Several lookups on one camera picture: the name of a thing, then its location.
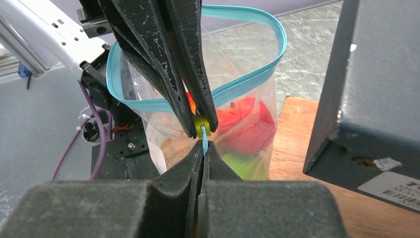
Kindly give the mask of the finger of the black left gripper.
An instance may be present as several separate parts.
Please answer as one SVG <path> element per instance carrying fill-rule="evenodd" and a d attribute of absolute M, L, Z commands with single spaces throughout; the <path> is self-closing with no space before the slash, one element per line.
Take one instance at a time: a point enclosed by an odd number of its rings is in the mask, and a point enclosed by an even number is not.
<path fill-rule="evenodd" d="M 189 92 L 197 110 L 207 120 L 208 130 L 215 132 L 218 119 L 202 50 L 202 2 L 200 0 L 159 0 L 157 8 L 161 17 L 162 36 L 177 84 L 171 86 L 169 90 L 176 95 L 172 100 L 172 104 L 177 109 L 175 114 L 186 133 L 197 131 L 186 96 Z"/>

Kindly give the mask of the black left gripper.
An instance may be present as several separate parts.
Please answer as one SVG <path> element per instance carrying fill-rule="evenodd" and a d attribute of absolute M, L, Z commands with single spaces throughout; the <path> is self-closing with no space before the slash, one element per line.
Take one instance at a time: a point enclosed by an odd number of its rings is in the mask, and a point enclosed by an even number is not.
<path fill-rule="evenodd" d="M 193 114 L 171 55 L 155 0 L 79 0 L 78 19 L 88 38 L 111 34 L 129 62 L 168 101 L 188 137 L 196 138 Z"/>

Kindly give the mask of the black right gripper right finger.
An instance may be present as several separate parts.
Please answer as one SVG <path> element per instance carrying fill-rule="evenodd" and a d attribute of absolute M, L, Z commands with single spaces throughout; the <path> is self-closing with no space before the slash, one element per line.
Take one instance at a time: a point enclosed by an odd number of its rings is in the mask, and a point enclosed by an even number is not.
<path fill-rule="evenodd" d="M 206 183 L 210 180 L 243 180 L 224 162 L 213 141 L 202 141 L 202 144 L 201 194 L 206 193 Z"/>

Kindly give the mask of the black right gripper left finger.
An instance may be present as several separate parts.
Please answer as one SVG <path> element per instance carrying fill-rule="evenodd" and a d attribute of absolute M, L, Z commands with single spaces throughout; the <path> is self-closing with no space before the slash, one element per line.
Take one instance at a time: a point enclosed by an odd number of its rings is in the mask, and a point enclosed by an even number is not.
<path fill-rule="evenodd" d="M 202 155 L 202 140 L 195 140 L 195 145 L 180 162 L 154 179 L 154 186 L 169 197 L 178 197 L 188 193 L 194 169 Z"/>

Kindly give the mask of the red toy strawberry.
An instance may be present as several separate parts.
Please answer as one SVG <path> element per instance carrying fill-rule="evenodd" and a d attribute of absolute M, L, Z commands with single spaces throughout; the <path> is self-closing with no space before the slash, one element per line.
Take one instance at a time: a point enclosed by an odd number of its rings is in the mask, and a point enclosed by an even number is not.
<path fill-rule="evenodd" d="M 219 139 L 230 149 L 254 155 L 265 150 L 276 132 L 274 119 L 261 100 L 246 96 L 217 109 Z"/>

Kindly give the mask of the clear zip top bag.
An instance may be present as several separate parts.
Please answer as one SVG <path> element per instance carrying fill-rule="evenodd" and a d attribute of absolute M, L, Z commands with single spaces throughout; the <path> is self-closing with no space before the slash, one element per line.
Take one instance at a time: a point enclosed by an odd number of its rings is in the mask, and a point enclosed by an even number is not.
<path fill-rule="evenodd" d="M 287 45 L 286 32 L 279 20 L 256 8 L 205 4 L 201 33 L 203 58 L 216 109 L 224 110 L 231 102 L 252 96 L 265 103 L 276 126 L 273 74 Z M 192 138 L 186 136 L 166 99 L 126 59 L 118 43 L 110 49 L 106 80 L 111 95 L 143 120 L 152 162 L 159 174 L 163 174 L 168 170 L 160 149 L 164 141 Z M 218 137 L 216 131 L 208 139 L 215 143 L 221 157 L 239 153 Z M 272 148 L 273 140 L 254 156 L 262 156 L 270 163 Z"/>

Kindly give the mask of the brown toy kiwi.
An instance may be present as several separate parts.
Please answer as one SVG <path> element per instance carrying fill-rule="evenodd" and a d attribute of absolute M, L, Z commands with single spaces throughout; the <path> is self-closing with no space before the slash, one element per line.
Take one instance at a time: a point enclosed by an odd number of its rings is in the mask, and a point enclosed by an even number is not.
<path fill-rule="evenodd" d="M 166 139 L 160 149 L 163 152 L 167 169 L 180 162 L 195 145 L 192 139 Z"/>

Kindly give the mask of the red orange toy mango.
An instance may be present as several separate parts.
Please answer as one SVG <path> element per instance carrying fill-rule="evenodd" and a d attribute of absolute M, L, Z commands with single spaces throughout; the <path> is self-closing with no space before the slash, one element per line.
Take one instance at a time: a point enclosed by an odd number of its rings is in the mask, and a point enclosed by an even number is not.
<path fill-rule="evenodd" d="M 187 92 L 186 94 L 187 94 L 187 98 L 188 98 L 188 101 L 189 101 L 189 104 L 190 104 L 191 111 L 195 115 L 196 112 L 197 112 L 197 106 L 196 106 L 190 92 Z"/>

